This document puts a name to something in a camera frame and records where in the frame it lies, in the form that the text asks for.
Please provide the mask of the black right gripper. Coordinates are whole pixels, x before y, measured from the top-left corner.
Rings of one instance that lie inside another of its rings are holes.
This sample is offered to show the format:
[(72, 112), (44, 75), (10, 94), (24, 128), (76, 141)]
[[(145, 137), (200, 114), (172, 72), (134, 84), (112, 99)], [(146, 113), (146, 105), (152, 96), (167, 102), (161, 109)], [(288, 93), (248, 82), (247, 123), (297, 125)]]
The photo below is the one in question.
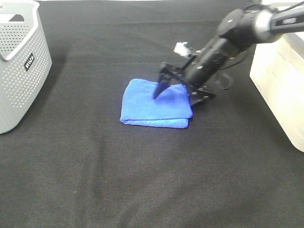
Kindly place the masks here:
[(191, 106), (207, 103), (214, 99), (216, 95), (205, 92), (204, 84), (230, 57), (238, 53), (239, 48), (228, 39), (213, 38), (198, 54), (193, 55), (182, 68), (163, 62), (153, 99), (156, 99), (171, 86), (172, 79), (176, 79), (193, 92), (189, 96)]

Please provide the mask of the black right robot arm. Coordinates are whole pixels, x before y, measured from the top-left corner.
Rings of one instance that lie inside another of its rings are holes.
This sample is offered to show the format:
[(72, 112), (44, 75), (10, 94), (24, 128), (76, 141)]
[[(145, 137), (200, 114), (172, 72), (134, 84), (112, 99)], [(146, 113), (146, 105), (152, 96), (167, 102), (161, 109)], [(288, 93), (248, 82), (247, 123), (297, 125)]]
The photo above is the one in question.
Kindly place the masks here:
[(197, 104), (215, 97), (205, 85), (225, 63), (252, 45), (273, 43), (286, 33), (304, 30), (303, 2), (287, 9), (278, 10), (268, 5), (258, 5), (258, 10), (249, 7), (230, 12), (217, 27), (214, 37), (199, 53), (186, 49), (188, 61), (179, 68), (164, 62), (154, 90), (156, 99), (170, 87), (170, 80), (182, 82), (190, 91), (190, 103)]

